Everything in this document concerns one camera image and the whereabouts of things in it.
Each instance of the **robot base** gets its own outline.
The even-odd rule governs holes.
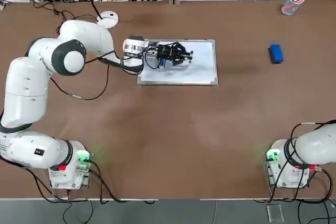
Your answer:
[[[279,173],[287,161],[283,149],[283,146],[286,143],[286,141],[287,140],[285,139],[275,141],[271,149],[267,152],[266,155],[267,158],[269,158],[270,155],[274,155],[274,153],[277,153],[276,158],[274,158],[273,161],[266,161],[268,181],[270,186],[275,185]],[[309,169],[308,168],[304,170],[297,169],[288,163],[284,167],[276,186],[282,188],[297,188],[300,182],[300,178],[302,176],[302,172],[303,172],[303,178],[300,184],[300,188],[305,188],[309,177]]]
[[[87,186],[89,179],[89,165],[86,163],[87,169],[82,169],[82,162],[78,155],[79,152],[86,152],[85,147],[78,141],[70,141],[73,148],[73,155],[70,163],[65,170],[54,171],[49,169],[49,178],[52,188],[76,190],[82,186]]]
[[[106,29],[115,27],[119,22],[118,14],[110,10],[102,12],[100,16],[102,17],[102,19],[98,16],[97,24]]]

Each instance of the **green indicator light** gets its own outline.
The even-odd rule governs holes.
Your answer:
[[[276,160],[278,160],[279,153],[280,153],[280,150],[278,150],[278,149],[270,149],[267,152],[267,157],[268,157],[269,161],[276,161]]]

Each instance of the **black electronic device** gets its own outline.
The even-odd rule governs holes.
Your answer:
[[[187,52],[186,48],[182,46],[179,42],[168,45],[158,45],[158,60],[170,60],[173,63],[173,66],[177,66],[183,63],[185,60],[188,60],[191,63],[193,59],[194,52]]]

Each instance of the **gray floor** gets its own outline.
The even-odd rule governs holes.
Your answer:
[[[298,223],[297,202],[282,203],[285,223]],[[62,213],[67,204],[51,204],[42,200],[35,201],[0,201],[1,224],[60,224]],[[336,208],[327,203],[330,216],[336,216]],[[143,202],[128,202],[118,204],[109,202],[100,205],[93,202],[94,213],[89,224],[212,224],[215,210],[214,201],[200,200],[160,200],[153,205]],[[66,220],[69,224],[86,221],[90,215],[88,202],[76,203],[67,212]],[[323,204],[301,206],[301,223],[313,218],[327,216]],[[267,224],[268,216],[266,204],[259,204],[251,200],[218,201],[216,224]],[[327,223],[317,220],[313,224]]]

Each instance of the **white cable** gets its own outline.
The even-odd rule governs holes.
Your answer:
[[[216,221],[216,215],[217,215],[217,205],[218,205],[218,201],[216,200],[216,206],[215,206],[215,213],[214,213],[214,219],[212,221],[212,224],[215,224],[215,221]]]

